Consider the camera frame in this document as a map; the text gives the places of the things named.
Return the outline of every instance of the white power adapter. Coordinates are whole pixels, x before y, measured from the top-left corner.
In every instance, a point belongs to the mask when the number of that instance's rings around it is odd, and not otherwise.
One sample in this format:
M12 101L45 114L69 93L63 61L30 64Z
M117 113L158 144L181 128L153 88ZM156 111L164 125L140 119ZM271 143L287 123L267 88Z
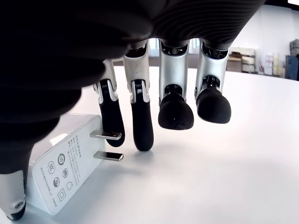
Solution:
M105 139L120 138L120 133L103 132L98 115L63 115L57 127L33 147L27 202L57 214L103 159L122 160L123 154L105 152Z

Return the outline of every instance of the black fingertip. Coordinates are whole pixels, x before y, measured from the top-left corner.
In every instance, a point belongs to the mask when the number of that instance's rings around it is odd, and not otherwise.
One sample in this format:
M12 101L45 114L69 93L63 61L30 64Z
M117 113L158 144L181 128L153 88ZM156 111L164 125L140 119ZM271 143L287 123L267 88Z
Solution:
M25 209L26 209L26 201L25 201L25 205L24 205L24 207L22 208L22 210L21 211L19 211L19 212L17 212L17 213L14 213L14 214L11 214L11 217L13 218L13 219L11 219L11 218L9 218L10 220L12 220L12 221L18 221L18 220L20 220L22 217L23 217L23 215L24 215L24 213L25 213Z
M119 140L107 140L109 145L119 147L125 141L125 127L123 125L121 109L119 101L112 101L110 98L105 98L104 102L100 104L103 130L107 133L121 133Z
M133 136L139 151L149 151L154 144L154 131L150 114L150 102L137 99L132 106Z
M171 130L186 130L193 127L194 116L189 105L178 94L169 94L160 104L159 125Z
M208 122L226 124L231 118L229 101L215 88L203 90L196 100L198 116Z

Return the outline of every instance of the silver metal segment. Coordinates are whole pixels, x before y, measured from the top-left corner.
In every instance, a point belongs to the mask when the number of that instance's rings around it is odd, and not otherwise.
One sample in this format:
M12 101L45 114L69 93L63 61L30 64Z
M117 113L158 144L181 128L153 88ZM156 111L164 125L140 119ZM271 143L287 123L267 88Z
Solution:
M149 70L149 42L143 46L146 52L141 57L123 57L129 92L132 93L132 81L142 79L145 81L146 92L150 90L150 70Z
M96 91L96 93L99 95L99 104L102 104L104 102L103 93L101 89L100 83L93 84L93 89Z
M159 74L159 97L162 101L164 98L165 87L170 84L179 85L183 94L182 97L186 101L187 92L187 72L188 72L188 51L183 55L170 56L163 52L161 41L160 45L160 74Z
M226 65L228 62L228 55L229 55L227 54L226 57L223 59L209 58L203 52L202 49L203 41L202 40L199 41L200 41L200 50L199 50L199 62L197 67L197 75L196 75L196 83L195 83L195 87L197 89L197 92L195 94L195 100L197 99L198 95L205 89L205 87L202 85L202 80L206 76L214 76L220 80L219 91L222 93Z
M107 85L108 85L108 89L109 89L110 98L111 98L112 101L116 101L116 100L118 100L118 95L117 95L117 92L113 90L113 84L112 84L113 82L116 83L115 76L114 76L114 81L111 80L111 79L107 79ZM100 82L98 82L96 84L93 84L93 89L99 95L99 104L102 104L104 102L104 98L103 98L103 92L102 92Z
M116 78L115 78L115 72L114 72L114 67L112 60L106 59L103 61L103 64L105 65L105 73L101 77L101 80L103 79L109 79L113 88L113 91L116 91L117 89L117 84L116 84Z
M107 80L108 83L108 89L109 89L109 95L112 101L118 100L117 92L113 90L113 86L111 83L111 80Z
M89 137L91 138L98 138L98 139L107 139L107 140L119 140L121 139L121 133L107 133L107 132L101 132L98 130L94 130L89 134Z
M21 211L26 203L24 175L19 170L11 174L0 174L0 208L7 217Z
M131 88L132 88L132 94L131 94L131 103L134 104L136 103L136 88L135 88L135 81L131 82ZM146 87L145 87L145 81L142 80L141 81L141 90L138 89L137 90L137 94L141 94L142 93L142 97L143 97L143 101L145 103L148 103L150 101L150 95L149 93L146 91Z
M93 157L95 159L101 159L101 160L121 161L123 159L123 154L97 151L93 155Z

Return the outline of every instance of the printed certification mark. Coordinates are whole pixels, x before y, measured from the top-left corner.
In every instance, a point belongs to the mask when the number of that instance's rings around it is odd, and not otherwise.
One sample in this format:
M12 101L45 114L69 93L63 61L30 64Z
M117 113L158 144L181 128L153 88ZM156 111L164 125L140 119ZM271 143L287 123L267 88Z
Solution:
M58 177L55 177L53 180L53 185L54 187L58 187L60 184L60 179Z
M65 199L65 197L66 197L66 193L65 193L65 191L64 191L64 189L62 188L61 189L61 191L59 191L58 192L58 198L59 198L59 200L62 202L64 199Z
M67 190L71 190L71 188L73 187L73 183L72 182L68 182L67 185Z
M55 172L55 164L53 163L53 161L50 161L48 163L48 171L50 174L53 174Z
M67 169L64 169L64 170L62 171L62 176L63 176L64 178L66 178L68 175L69 175L69 171L68 171Z
M64 161L65 161L65 156L63 153L61 153L59 156L58 156L58 164L60 166L62 166L64 164Z

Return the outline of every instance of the ribbed black cover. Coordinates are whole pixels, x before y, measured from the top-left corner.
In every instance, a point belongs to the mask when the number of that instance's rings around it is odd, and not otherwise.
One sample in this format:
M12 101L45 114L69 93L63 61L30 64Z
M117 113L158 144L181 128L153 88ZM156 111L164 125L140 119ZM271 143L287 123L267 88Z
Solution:
M166 40L206 39L231 43L264 0L185 0L154 19L154 36Z

